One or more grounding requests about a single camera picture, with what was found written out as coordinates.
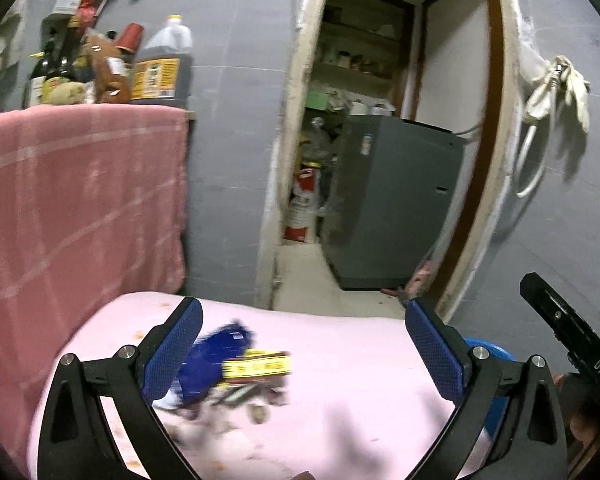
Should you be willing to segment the right hand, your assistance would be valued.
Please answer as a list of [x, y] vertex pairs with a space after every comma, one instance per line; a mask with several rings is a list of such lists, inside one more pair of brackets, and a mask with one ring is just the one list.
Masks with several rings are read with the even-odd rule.
[[578, 373], [556, 375], [567, 437], [568, 477], [578, 478], [600, 452], [600, 387]]

